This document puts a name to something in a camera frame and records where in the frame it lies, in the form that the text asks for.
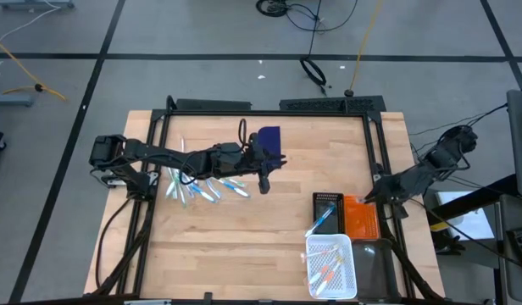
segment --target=cable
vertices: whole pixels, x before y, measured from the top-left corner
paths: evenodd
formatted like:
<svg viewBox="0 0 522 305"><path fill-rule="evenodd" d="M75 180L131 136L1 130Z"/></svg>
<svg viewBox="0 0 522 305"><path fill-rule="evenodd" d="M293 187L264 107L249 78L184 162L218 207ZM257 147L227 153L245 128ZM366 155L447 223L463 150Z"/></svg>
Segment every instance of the cable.
<svg viewBox="0 0 522 305"><path fill-rule="evenodd" d="M341 27L343 27L343 26L344 26L344 25L345 25L345 24L346 24L346 23L347 23L347 22L352 18L353 12L355 12L355 8L357 7L357 2L358 2L358 0L355 0L355 4L354 4L353 7L352 7L352 11L350 12L350 14L346 17L346 19L345 19L342 23L340 23L340 24L337 25L337 26L333 26L333 27L331 27L331 28L329 28L329 29L318 30L317 27L314 27L314 29L307 29L307 28L301 27L300 25L297 25L297 24L293 21L293 19L289 16L289 10L292 10L292 8L295 7L295 6L306 8L306 9L307 9L307 10L308 10L312 15L313 15L313 17L311 17L310 19L318 20L318 22L321 24L321 21L319 21L319 16L318 16L317 14L312 13L312 11L311 11L309 8L305 7L305 6L302 5L302 4L295 4L295 3L294 3L294 4L290 4L290 5L288 6L288 9L289 9L289 10L286 12L286 17L287 17L287 18L289 19L289 21L291 21L291 23L292 23L293 25L295 25L298 29L301 29L301 30L303 30L303 31L312 31L312 32L318 32L318 33L326 33L326 32L328 32L328 31L333 31L333 30L340 29Z"/></svg>
<svg viewBox="0 0 522 305"><path fill-rule="evenodd" d="M419 149L417 149L417 150L415 151L415 153L418 153L418 152L420 152L420 151L421 151L421 149L423 149L423 148L427 147L427 146L428 146L428 145L430 145L430 144L434 144L434 143L436 143L436 142L438 142L438 140L430 141L430 142L428 142L428 143L426 143L426 144L423 144L423 146L422 146L422 147L420 147Z"/></svg>
<svg viewBox="0 0 522 305"><path fill-rule="evenodd" d="M246 123L246 120L245 119L241 119L240 123L238 124L238 141L241 143L241 146L240 148L238 148L237 150L235 151L230 151L230 152L221 152L221 153L240 153L240 152L243 152L244 151L244 147L249 147L249 143L246 142L246 134L247 134L247 123ZM193 182L195 182L195 180L197 180L197 171L188 163L190 158L192 158L193 156L195 156L196 154L199 154L199 153L211 153L211 152L216 152L217 150L214 149L214 148L208 148L208 149L204 149L204 150L201 150L201 151L195 151L195 152L190 152L189 155L187 156L186 160L184 160L184 162L182 163L182 165L180 166L180 170L178 172L178 180L180 181L180 183L184 186L187 186ZM184 168L188 166L190 168L190 171L192 172L191 176L193 177L193 179L189 180L189 181L184 181L182 179L183 177L183 173L184 173Z"/></svg>
<svg viewBox="0 0 522 305"><path fill-rule="evenodd" d="M357 73L359 71L359 62L361 61L361 54L363 54L364 46L366 46L366 42L369 40L370 31L372 31L372 28L374 27L376 17L378 17L378 13L380 12L382 3L383 0L378 0L376 2L376 8L374 10L374 13L372 14L372 17L370 18L369 28L366 30L366 33L364 33L363 41L361 42L361 47L359 47L357 61L355 62L355 70L353 71L352 84L349 86L348 92L348 94L351 94L351 96L353 95L353 85L355 84L355 79L357 78Z"/></svg>
<svg viewBox="0 0 522 305"><path fill-rule="evenodd" d="M427 208L427 207L426 207L422 202L419 202L419 201L417 201L417 200L415 200L415 199L413 199L413 198L410 198L410 200L413 201L413 202L418 203L421 207L423 207L423 208L425 209L425 211L429 212L429 213L430 213L432 216L434 216L436 219L440 220L441 222L445 223L446 225L449 225L451 228L453 228L454 230L456 230L456 231L457 231L458 233L460 233L462 236L468 238L470 241L474 242L474 243L477 244L478 246L483 247L483 248L485 248L487 251L489 251L489 252L491 252L491 253L497 255L498 257L503 258L503 259L509 261L510 263L514 263L515 265L517 265L517 266L519 266L519 267L522 268L521 264L520 264L518 261L516 261L516 260L514 260L514 259L512 259L512 258L509 258L509 257L507 257L506 255L501 254L501 253L499 253L499 252L497 252L497 251L494 251L494 250L490 249L488 246L486 246L484 243L479 242L479 241L475 240L474 238L470 237L470 236L467 235L466 233L462 232L462 231L461 231L459 228L457 228L456 226L450 224L448 221L446 221L446 220L443 219L442 217L438 216L436 213L433 213L433 212L432 212L432 209Z"/></svg>
<svg viewBox="0 0 522 305"><path fill-rule="evenodd" d="M350 12L350 14L346 17L346 19L343 22L341 22L337 26L333 26L328 29L319 20L318 14L314 14L314 12L310 8L308 8L305 5L299 4L299 3L292 3L292 4L287 5L286 0L258 0L256 2L255 6L256 6L256 9L265 16L281 17L281 16L285 15L289 19L289 21L293 25L295 25L295 27L297 27L298 29L303 30L303 31L312 31L312 32L323 34L328 31L333 31L333 30L340 29L341 27L343 27L352 18L353 12L355 12L355 8L357 7L357 2L358 2L358 0L355 0L355 3L352 7L352 11ZM268 3L269 6L266 9L263 9L263 3ZM304 11L302 11L300 9L296 9L296 8L305 8L308 12L304 12ZM295 21L293 21L293 19L289 15L290 11L297 11L298 13L309 17L311 20L316 21L315 27L313 29L301 27ZM318 24L323 25L325 28L322 30L319 29Z"/></svg>
<svg viewBox="0 0 522 305"><path fill-rule="evenodd" d="M489 111L489 112L483 114L483 115L480 116L479 118L471 120L470 122L468 122L467 125L468 125L468 126L472 126L472 125L474 125L475 123L479 122L481 119L485 118L487 115L492 114L492 113L496 112L496 111L499 110L499 109L506 108L507 106L508 106L507 103L503 104L502 106L498 106L498 107L494 108L493 110L491 110L491 111Z"/></svg>
<svg viewBox="0 0 522 305"><path fill-rule="evenodd" d="M318 1L318 10L315 12L315 16L314 16L314 20L315 20L315 23L314 23L314 30L312 30L312 39L310 40L310 49L308 50L308 56L307 58L310 57L310 55L312 54L312 47L314 46L314 37L315 37L315 31L318 27L318 22L317 20L319 19L319 9L321 8L321 0Z"/></svg>
<svg viewBox="0 0 522 305"><path fill-rule="evenodd" d="M97 171L97 169L90 170L90 176L93 177L93 179L97 180L97 182L99 182L101 185L103 185L106 188L108 188L108 185L106 183L102 182L99 177L97 177L96 175L93 174L94 171Z"/></svg>
<svg viewBox="0 0 522 305"><path fill-rule="evenodd" d="M101 282L99 280L99 269L101 264L101 252L103 250L103 238L105 237L105 233L107 233L108 227L110 226L110 223L118 216L118 214L124 210L125 206L127 206L127 203L129 203L131 199L127 198L124 203L110 216L110 218L107 221L107 224L103 227L103 230L101 231L101 237L99 237L99 244L97 245L97 256L95 260L95 285L97 288L101 287Z"/></svg>
<svg viewBox="0 0 522 305"><path fill-rule="evenodd" d="M467 119L475 119L483 114L476 114L476 115L473 115L471 117L468 117L468 118L464 118L464 119L461 119L461 120L458 120L457 122L452 122L452 123L448 123L448 124L445 124L445 125L441 125L441 126L438 126L438 127L435 127L435 128L429 128L427 130L423 130L423 131L420 131L420 132L415 132L415 133L411 133L411 134L408 134L408 136L418 136L418 135L422 135L426 132L429 132L429 131L434 131L434 130L439 130L441 128L444 128L444 127L448 127L448 126L451 126L451 125L455 125L455 124L458 124L458 123L461 123L461 122L464 122L465 120Z"/></svg>
<svg viewBox="0 0 522 305"><path fill-rule="evenodd" d="M503 191L499 191L497 189L493 189L492 187L489 187L489 186L482 186L480 184L477 184L473 181L470 181L470 180L466 180L465 178L461 178L461 177L457 177L457 176L452 176L451 178L448 178L450 181L452 182L455 182L457 184L460 184L462 186L467 186L467 187L471 187L471 188L476 188L476 189L481 189L481 188L484 188L486 190L489 190L489 191L494 191L496 193L499 193L500 195L508 195L508 196L511 196L511 197L515 197L515 198L518 198L518 199L522 199L522 196L515 196L515 195L511 195L511 194L507 194Z"/></svg>
<svg viewBox="0 0 522 305"><path fill-rule="evenodd" d="M21 25L21 26L17 27L16 29L14 29L14 30L10 30L9 32L5 33L3 36L1 36L1 38L0 38L0 42L1 42L5 37L7 37L7 36L13 34L14 32L16 32L16 31L18 31L18 30L22 30L22 29L25 28L26 26L29 26L29 25L33 24L35 21L39 20L40 18L44 17L45 15L50 14L50 13L53 13L53 12L55 12L55 11L61 9L61 8L58 7L58 6L52 5L48 0L42 0L42 1L44 1L46 4L48 4L48 6L50 6L50 7L53 8L53 9L51 9L51 10L49 10L49 11L47 11L47 12L44 12L44 13L38 15L38 16L35 17L32 21L26 23L25 25Z"/></svg>
<svg viewBox="0 0 522 305"><path fill-rule="evenodd" d="M65 96L63 94L59 93L58 91L54 91L53 89L50 89L50 87L44 85L39 79L37 79L32 73L30 73L30 71L28 71L28 69L26 69L24 67L24 65L16 57L6 47L4 47L1 44L1 42L0 42L0 48L36 83L35 90L37 92L46 91L46 92L49 92L49 93L61 98L64 101L67 100L67 98L65 98ZM7 90L3 94L24 90L25 88L26 87L20 87L20 88L16 88L16 89Z"/></svg>
<svg viewBox="0 0 522 305"><path fill-rule="evenodd" d="M417 157L417 159L419 161L419 152L418 152L418 150L415 148L415 146L414 146L414 144L412 142L410 142L410 146L414 150L415 157Z"/></svg>

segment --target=plastic container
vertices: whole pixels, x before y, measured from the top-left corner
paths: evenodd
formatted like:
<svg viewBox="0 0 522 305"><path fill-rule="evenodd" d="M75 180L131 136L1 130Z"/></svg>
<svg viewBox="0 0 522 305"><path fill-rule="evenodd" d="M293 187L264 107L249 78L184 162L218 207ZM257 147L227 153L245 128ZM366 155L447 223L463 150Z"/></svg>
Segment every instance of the plastic container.
<svg viewBox="0 0 522 305"><path fill-rule="evenodd" d="M313 253L326 252L311 256ZM355 265L353 260L352 243L346 235L311 235L306 239L308 283L317 275L324 266L319 280L310 283L308 290L310 296L322 300L352 299L357 296L357 281L355 280ZM325 289L317 294L323 285L325 277L334 271L331 280L327 281Z"/></svg>
<svg viewBox="0 0 522 305"><path fill-rule="evenodd" d="M376 206L357 202L355 196L344 197L346 235L352 240L380 238Z"/></svg>
<svg viewBox="0 0 522 305"><path fill-rule="evenodd" d="M331 205L336 204L336 209L321 224L314 234L337 234L344 233L344 195L340 193L315 192L313 194L314 219L315 222Z"/></svg>
<svg viewBox="0 0 522 305"><path fill-rule="evenodd" d="M397 304L398 293L391 242L387 239L352 242L355 274L358 278L357 299L365 303Z"/></svg>

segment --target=blue object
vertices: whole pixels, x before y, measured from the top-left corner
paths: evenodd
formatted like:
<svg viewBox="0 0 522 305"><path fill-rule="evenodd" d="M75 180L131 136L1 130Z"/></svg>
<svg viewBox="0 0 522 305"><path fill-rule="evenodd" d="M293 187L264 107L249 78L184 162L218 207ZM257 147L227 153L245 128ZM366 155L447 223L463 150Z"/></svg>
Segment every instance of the blue object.
<svg viewBox="0 0 522 305"><path fill-rule="evenodd" d="M318 220L314 222L310 229L306 231L304 237L311 236L314 233L314 230L316 230L321 224L323 224L323 222L329 217L329 215L335 210L335 208L336 205L334 203L329 208L327 208L325 213L323 213L323 215L321 215L321 217L319 217Z"/></svg>
<svg viewBox="0 0 522 305"><path fill-rule="evenodd" d="M258 132L258 142L264 149L266 149L273 156L281 155L281 138L279 126L263 127ZM275 167L280 167L280 160L271 160L270 164Z"/></svg>

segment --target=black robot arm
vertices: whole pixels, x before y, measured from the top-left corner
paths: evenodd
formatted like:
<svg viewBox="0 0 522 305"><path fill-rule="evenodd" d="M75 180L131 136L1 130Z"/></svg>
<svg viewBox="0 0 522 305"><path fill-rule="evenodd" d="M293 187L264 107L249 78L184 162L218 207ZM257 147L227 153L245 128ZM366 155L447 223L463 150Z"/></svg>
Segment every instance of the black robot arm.
<svg viewBox="0 0 522 305"><path fill-rule="evenodd" d="M395 217L408 217L403 203L409 198L423 194L435 181L445 180L456 170L469 169L464 154L475 149L477 138L467 125L447 130L435 146L418 157L416 165L394 175L381 175L364 201L393 204L397 208ZM459 167L461 161L465 166Z"/></svg>
<svg viewBox="0 0 522 305"><path fill-rule="evenodd" d="M147 200L151 196L153 177L147 172L137 172L131 164L145 161L172 169L193 179L205 180L214 177L225 178L246 174L257 174L259 191L269 192L269 174L286 163L286 156L273 156L258 144L258 134L252 133L247 142L220 143L211 148L195 152L177 152L163 147L148 145L136 139L126 139L121 135L98 136L93 144L90 165L93 170L110 170L115 178L127 186L128 198ZM192 180L184 179L183 184Z"/></svg>

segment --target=wooden tabletop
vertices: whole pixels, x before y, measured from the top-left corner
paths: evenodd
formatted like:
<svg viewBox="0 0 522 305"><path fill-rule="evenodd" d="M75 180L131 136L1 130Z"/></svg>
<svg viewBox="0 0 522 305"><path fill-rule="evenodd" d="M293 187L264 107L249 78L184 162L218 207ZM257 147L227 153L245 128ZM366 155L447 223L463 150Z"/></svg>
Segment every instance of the wooden tabletop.
<svg viewBox="0 0 522 305"><path fill-rule="evenodd" d="M146 140L150 111L131 111L124 135ZM147 253L142 297L214 299L312 300L303 284L306 266L299 254L305 251L304 231L312 224L312 193L315 191L364 195L372 188L360 118L255 117L247 116L247 133L264 126L279 126L282 153L288 163L270 174L269 194L258 192L256 175L238 178L247 182L252 198L245 199L216 185L223 198L217 204L202 198L183 208L164 194L167 171L158 189L152 234ZM403 114L383 113L387 151L394 173L414 164ZM167 148L198 150L217 142L238 141L240 117L173 116ZM377 159L380 160L375 127L371 126ZM102 220L125 200L125 189L111 190ZM104 239L104 279L124 250L132 204L110 225ZM403 220L408 256L434 291L444 295L425 211L417 203L405 204ZM393 259L399 291L406 295L400 263ZM95 259L85 291L95 290ZM130 265L136 268L136 259ZM134 271L129 273L131 290Z"/></svg>

